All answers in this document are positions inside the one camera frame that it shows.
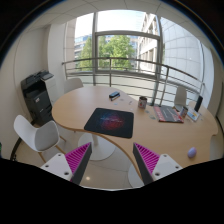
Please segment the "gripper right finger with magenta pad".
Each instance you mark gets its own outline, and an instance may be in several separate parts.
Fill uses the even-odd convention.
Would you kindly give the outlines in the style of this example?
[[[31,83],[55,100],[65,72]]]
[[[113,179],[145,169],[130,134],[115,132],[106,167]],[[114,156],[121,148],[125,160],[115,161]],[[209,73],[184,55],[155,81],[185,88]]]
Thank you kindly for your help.
[[[145,185],[182,169],[168,154],[159,155],[137,143],[133,144],[133,154]]]

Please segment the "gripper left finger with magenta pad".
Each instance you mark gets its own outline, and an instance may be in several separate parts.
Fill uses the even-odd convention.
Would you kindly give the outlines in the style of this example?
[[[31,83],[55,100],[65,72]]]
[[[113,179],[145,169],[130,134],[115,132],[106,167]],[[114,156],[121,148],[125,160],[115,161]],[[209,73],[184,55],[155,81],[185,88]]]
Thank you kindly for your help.
[[[57,153],[42,169],[79,185],[92,154],[92,144],[86,143],[67,154]]]

